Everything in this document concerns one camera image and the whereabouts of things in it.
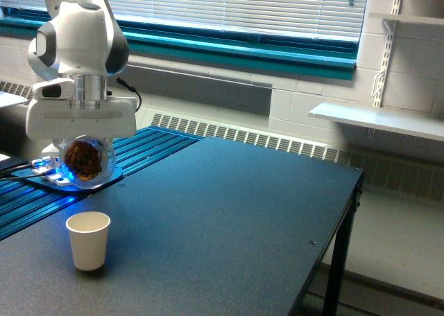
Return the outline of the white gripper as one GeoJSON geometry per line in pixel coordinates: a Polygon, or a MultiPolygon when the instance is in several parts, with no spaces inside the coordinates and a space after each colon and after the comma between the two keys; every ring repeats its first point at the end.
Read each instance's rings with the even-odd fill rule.
{"type": "Polygon", "coordinates": [[[131,97],[109,97],[98,107],[74,107],[70,100],[33,99],[26,114],[26,134],[31,139],[53,139],[59,153],[66,139],[89,136],[96,139],[129,137],[136,132],[137,101],[131,97]]]}

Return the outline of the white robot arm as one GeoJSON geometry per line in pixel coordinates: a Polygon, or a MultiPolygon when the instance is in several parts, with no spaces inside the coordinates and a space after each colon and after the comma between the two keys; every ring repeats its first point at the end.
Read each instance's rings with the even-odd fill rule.
{"type": "Polygon", "coordinates": [[[126,66],[129,48],[108,0],[45,0],[51,20],[40,26],[28,62],[43,79],[32,86],[26,135],[49,140],[57,155],[81,136],[111,141],[135,134],[137,101],[107,95],[107,79],[126,66]]]}

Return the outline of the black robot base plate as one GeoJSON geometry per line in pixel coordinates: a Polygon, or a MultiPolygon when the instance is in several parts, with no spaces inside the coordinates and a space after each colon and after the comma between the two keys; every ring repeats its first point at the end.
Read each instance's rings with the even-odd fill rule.
{"type": "Polygon", "coordinates": [[[63,182],[61,182],[61,185],[59,185],[50,181],[47,179],[47,177],[24,178],[25,181],[30,182],[31,184],[61,193],[94,193],[120,181],[121,179],[123,179],[123,171],[120,167],[115,168],[114,173],[106,183],[93,189],[78,188],[77,186],[70,184],[67,179],[65,179],[63,182]]]}

